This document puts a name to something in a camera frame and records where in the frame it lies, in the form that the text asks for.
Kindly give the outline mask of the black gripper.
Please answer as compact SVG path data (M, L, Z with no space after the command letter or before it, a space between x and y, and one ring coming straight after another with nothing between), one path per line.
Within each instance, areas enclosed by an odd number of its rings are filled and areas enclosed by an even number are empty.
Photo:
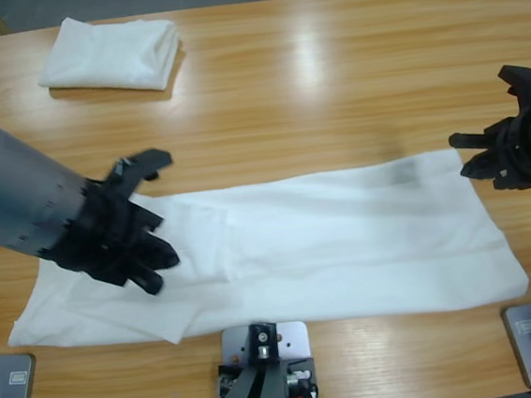
M481 133L452 134L449 142L455 149L479 151L464 163L462 176L491 180L497 190L531 188L531 107Z
M149 295L159 294L164 282L155 271L171 269L180 259L172 245L153 234L162 217L130 200L141 181L85 183L80 211L38 257L103 283L121 287L130 281Z

